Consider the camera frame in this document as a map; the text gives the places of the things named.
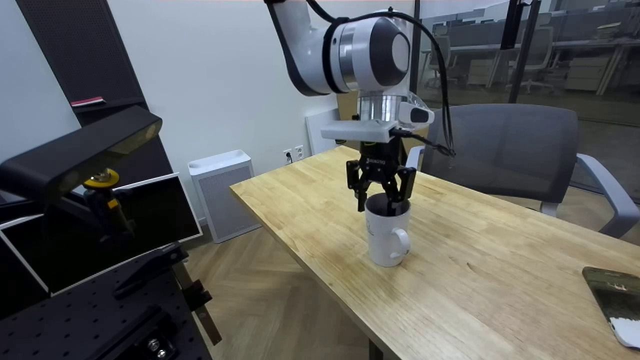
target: chair backrest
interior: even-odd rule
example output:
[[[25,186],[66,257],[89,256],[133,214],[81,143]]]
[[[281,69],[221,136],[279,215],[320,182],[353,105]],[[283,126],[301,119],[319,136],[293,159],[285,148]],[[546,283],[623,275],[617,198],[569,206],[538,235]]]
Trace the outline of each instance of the chair backrest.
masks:
[[[442,112],[428,140],[444,144]],[[528,104],[451,108],[457,156],[426,149],[420,171],[483,193],[562,202],[576,162],[572,110]]]
[[[529,56],[525,70],[540,70],[547,67],[554,43],[554,29],[551,26],[540,26],[533,32]]]
[[[449,37],[435,35],[434,38],[436,39],[436,42],[438,42],[440,50],[442,51],[442,57],[444,58],[445,66],[449,66],[449,60],[451,58],[451,42],[449,41]],[[438,70],[439,68],[440,67],[438,66],[438,58],[435,56],[432,48],[429,59],[429,69]]]

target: black pegboard panel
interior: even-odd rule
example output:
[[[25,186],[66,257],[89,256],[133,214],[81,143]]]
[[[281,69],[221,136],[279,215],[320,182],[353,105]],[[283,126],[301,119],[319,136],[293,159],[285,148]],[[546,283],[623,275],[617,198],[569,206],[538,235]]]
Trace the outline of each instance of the black pegboard panel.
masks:
[[[111,295],[150,255],[5,318],[0,322],[0,359],[84,360],[151,304],[169,313],[178,327],[170,339],[180,351],[177,359],[211,359],[172,272],[121,301]]]
[[[69,102],[143,102],[106,0],[16,0]]]

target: electrical outlet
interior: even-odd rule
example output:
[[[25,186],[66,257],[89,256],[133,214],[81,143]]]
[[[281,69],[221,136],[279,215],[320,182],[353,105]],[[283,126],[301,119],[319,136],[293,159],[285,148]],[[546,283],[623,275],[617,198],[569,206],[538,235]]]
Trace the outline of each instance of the electrical outlet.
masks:
[[[291,149],[283,150],[282,154],[284,154],[284,165],[293,163],[293,152]]]
[[[296,149],[296,161],[298,160],[302,160],[305,158],[305,147],[302,145],[298,145],[296,146],[294,149]]]

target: wooden table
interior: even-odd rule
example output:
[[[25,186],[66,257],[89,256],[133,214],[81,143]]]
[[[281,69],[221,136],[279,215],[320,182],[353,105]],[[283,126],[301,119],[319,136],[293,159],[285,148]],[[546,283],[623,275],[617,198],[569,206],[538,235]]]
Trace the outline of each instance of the wooden table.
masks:
[[[345,162],[357,157],[338,147],[231,189],[385,353],[640,357],[618,343],[581,274],[640,275],[640,247],[418,173],[412,250],[383,268],[367,255],[364,214],[347,189]]]

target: black monitor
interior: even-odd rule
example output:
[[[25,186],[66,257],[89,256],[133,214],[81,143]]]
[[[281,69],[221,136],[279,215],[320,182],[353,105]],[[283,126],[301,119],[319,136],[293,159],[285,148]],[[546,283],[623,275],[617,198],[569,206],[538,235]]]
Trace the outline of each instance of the black monitor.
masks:
[[[0,237],[55,294],[146,252],[202,235],[178,173],[115,191],[125,216],[135,221],[132,240],[101,242],[100,229],[54,206],[0,225]]]

